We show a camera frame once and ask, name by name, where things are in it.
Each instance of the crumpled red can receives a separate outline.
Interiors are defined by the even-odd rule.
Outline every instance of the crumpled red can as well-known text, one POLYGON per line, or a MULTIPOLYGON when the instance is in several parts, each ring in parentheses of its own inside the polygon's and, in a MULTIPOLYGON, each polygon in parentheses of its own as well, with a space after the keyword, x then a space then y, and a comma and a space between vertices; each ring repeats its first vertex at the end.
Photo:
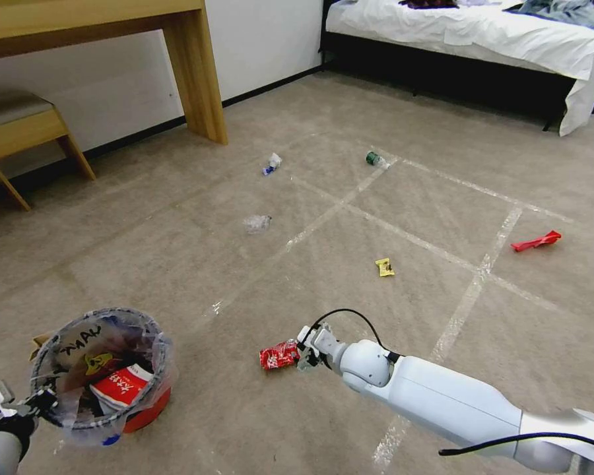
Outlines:
POLYGON ((267 371, 274 368, 294 365, 298 360, 299 351, 297 350, 297 340, 294 340, 293 338, 278 343, 271 348, 266 348, 259 353, 259 364, 267 371))

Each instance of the white tape line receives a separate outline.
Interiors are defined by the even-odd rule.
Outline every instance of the white tape line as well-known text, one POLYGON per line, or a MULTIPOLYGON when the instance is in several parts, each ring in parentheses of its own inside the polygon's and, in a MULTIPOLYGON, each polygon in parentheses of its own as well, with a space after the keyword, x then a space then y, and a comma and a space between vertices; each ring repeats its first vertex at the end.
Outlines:
POLYGON ((422 170, 422 171, 427 172, 427 173, 431 173, 431 174, 437 175, 437 176, 439 176, 441 178, 444 178, 446 180, 449 180, 449 181, 452 181, 454 183, 457 183, 458 185, 462 185, 462 186, 465 186, 467 188, 474 189, 475 191, 479 191, 480 193, 484 193, 485 195, 489 195, 489 196, 492 196, 492 197, 495 197, 495 198, 499 198, 499 199, 501 199, 503 201, 506 201, 508 203, 511 203, 511 204, 513 204, 515 206, 518 206, 520 208, 526 208, 526 209, 529 209, 531 211, 540 212, 542 214, 545 214, 547 216, 550 216, 551 218, 559 219, 559 220, 561 220, 563 222, 567 222, 567 223, 574 222, 573 219, 568 218, 567 216, 564 216, 563 214, 558 214, 558 213, 555 213, 554 211, 550 211, 550 210, 547 210, 545 208, 541 208, 539 206, 532 205, 531 203, 526 203, 525 201, 521 201, 521 200, 518 200, 516 198, 511 198, 511 197, 506 196, 506 195, 503 195, 501 193, 497 193, 496 191, 493 191, 493 190, 491 190, 489 188, 486 188, 486 187, 477 185, 475 183, 471 183, 470 181, 467 181, 467 180, 459 179, 458 177, 455 177, 453 175, 449 175, 449 174, 447 174, 445 172, 441 172, 440 170, 434 170, 434 169, 429 168, 429 167, 427 167, 425 165, 419 164, 418 162, 414 162, 412 160, 408 160, 406 158, 402 158, 402 157, 393 155, 391 153, 388 153, 388 151, 382 150, 382 149, 380 149, 378 147, 372 146, 372 148, 377 153, 379 153, 381 155, 386 155, 386 156, 390 156, 392 158, 397 159, 400 163, 403 163, 405 165, 412 166, 414 168, 417 168, 417 169, 422 170))
MULTIPOLYGON (((396 160, 392 160, 390 162, 391 165, 394 165, 396 160)), ((376 180, 380 175, 383 174, 385 170, 378 168, 374 170, 367 178, 362 180, 350 193, 345 195, 342 199, 336 200, 334 204, 328 208, 323 214, 318 216, 312 223, 306 226, 306 229, 301 231, 300 233, 296 234, 292 239, 289 239, 286 244, 281 247, 275 254, 272 254, 270 257, 267 257, 257 268, 251 271, 247 278, 242 282, 242 284, 235 289, 231 294, 226 296, 225 298, 221 299, 218 303, 218 310, 223 312, 229 305, 231 305, 238 296, 244 292, 249 286, 257 282, 264 274, 266 274, 270 269, 273 269, 276 264, 279 262, 282 257, 288 254, 292 248, 299 244, 300 242, 304 241, 308 236, 310 236, 313 232, 319 229, 324 223, 330 221, 330 219, 338 213, 347 203, 352 201, 356 196, 367 189, 373 182, 376 180)), ((295 180, 294 177, 291 177, 291 181, 297 183, 298 180, 295 180)), ((212 305, 210 309, 206 310, 203 313, 203 317, 207 317, 208 315, 218 315, 216 312, 215 305, 212 305)))
MULTIPOLYGON (((502 227, 495 236, 493 246, 490 251, 484 255, 482 263, 473 276, 471 283, 464 292, 464 295, 460 299, 451 319, 449 319, 446 328, 431 351, 428 358, 429 361, 437 364, 442 363, 449 354, 449 351, 453 348, 455 340, 460 334, 462 327, 469 318, 475 303, 482 293, 484 282, 490 275, 490 271, 492 270, 500 251, 506 244, 508 235, 517 224, 517 220, 520 216, 521 208, 513 208, 504 220, 504 223, 502 223, 502 227)), ((403 436, 408 426, 408 420, 401 416, 396 416, 392 419, 385 435, 376 446, 374 454, 372 455, 372 460, 375 467, 381 470, 381 473, 383 473, 391 463, 396 450, 403 441, 403 436)))
MULTIPOLYGON (((320 197, 325 198, 328 201, 332 201, 334 203, 340 203, 340 201, 341 201, 338 198, 329 194, 328 192, 326 192, 320 188, 317 188, 316 186, 313 186, 310 183, 307 183, 306 181, 304 181, 298 177, 293 176, 293 177, 291 177, 291 180, 295 184, 299 185, 300 187, 310 190, 313 193, 317 193, 320 197)), ((347 209, 348 211, 350 211, 351 213, 353 213, 357 216, 360 216, 361 218, 369 220, 370 222, 376 224, 377 226, 380 226, 384 230, 394 233, 394 234, 406 239, 407 241, 409 241, 419 247, 427 249, 429 252, 431 252, 431 253, 433 253, 433 254, 435 254, 449 262, 452 262, 456 265, 459 265, 460 267, 463 267, 464 269, 467 269, 471 272, 475 272, 477 269, 476 266, 474 266, 470 262, 468 262, 464 259, 461 259, 456 255, 451 254, 450 252, 442 249, 441 247, 438 247, 436 245, 428 243, 424 239, 421 239, 420 237, 415 236, 414 234, 408 233, 407 231, 404 231, 403 229, 399 228, 398 226, 394 226, 393 224, 390 224, 389 222, 387 222, 381 218, 378 218, 377 216, 374 216, 373 214, 370 214, 367 211, 363 211, 362 209, 357 208, 356 206, 353 206, 353 205, 349 205, 349 204, 345 205, 345 209, 347 209)))
POLYGON ((491 274, 490 276, 488 276, 488 281, 493 282, 494 284, 499 285, 499 287, 505 288, 506 290, 513 292, 513 294, 516 294, 525 300, 531 301, 535 305, 538 305, 539 307, 543 307, 546 310, 551 310, 551 311, 560 312, 560 313, 566 312, 565 310, 559 308, 559 306, 556 305, 555 303, 545 300, 542 297, 536 296, 535 294, 531 294, 527 290, 521 289, 521 288, 517 287, 515 284, 513 284, 512 282, 508 282, 507 280, 505 280, 501 277, 497 277, 496 275, 491 274))

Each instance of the red snack wrapper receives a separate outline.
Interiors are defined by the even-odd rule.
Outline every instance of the red snack wrapper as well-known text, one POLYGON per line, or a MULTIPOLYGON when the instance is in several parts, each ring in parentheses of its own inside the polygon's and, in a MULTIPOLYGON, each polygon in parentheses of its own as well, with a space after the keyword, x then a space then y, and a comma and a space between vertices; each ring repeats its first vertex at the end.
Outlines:
POLYGON ((259 364, 267 371, 278 367, 294 365, 298 360, 299 351, 297 351, 297 341, 293 339, 278 343, 259 353, 259 364))
POLYGON ((521 243, 514 243, 511 244, 515 252, 522 252, 526 249, 530 249, 531 247, 538 247, 542 244, 553 244, 556 243, 556 240, 561 239, 561 235, 557 231, 550 231, 545 236, 538 237, 537 239, 533 239, 532 241, 524 241, 521 243))
POLYGON ((152 379, 153 374, 139 365, 125 367, 90 385, 100 402, 112 408, 126 408, 152 379))

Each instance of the robotic arm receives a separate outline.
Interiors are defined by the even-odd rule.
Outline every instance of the robotic arm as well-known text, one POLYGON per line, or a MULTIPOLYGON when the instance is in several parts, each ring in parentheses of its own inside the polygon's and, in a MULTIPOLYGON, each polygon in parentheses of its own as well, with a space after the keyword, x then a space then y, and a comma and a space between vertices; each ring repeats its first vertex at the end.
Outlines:
POLYGON ((40 389, 20 403, 14 401, 12 392, 0 381, 0 475, 17 473, 40 414, 57 404, 50 389, 40 389))
POLYGON ((578 455, 579 473, 594 475, 591 412, 572 409, 544 416, 524 412, 493 386, 456 371, 400 356, 371 340, 339 342, 325 323, 304 327, 298 341, 300 369, 323 362, 354 391, 466 447, 440 451, 441 455, 480 450, 482 455, 509 457, 544 473, 567 472, 572 457, 578 455))

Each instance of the white wall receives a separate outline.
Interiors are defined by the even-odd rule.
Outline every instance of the white wall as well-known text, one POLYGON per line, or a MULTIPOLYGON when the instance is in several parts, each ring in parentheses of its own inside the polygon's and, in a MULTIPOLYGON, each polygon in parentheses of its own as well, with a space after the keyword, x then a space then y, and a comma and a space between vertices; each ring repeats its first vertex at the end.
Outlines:
MULTIPOLYGON (((222 99, 319 64, 321 0, 205 0, 222 99)), ((0 59, 0 90, 53 102, 88 150, 183 115, 162 33, 0 59)), ((10 176, 62 158, 54 144, 2 160, 10 176)))

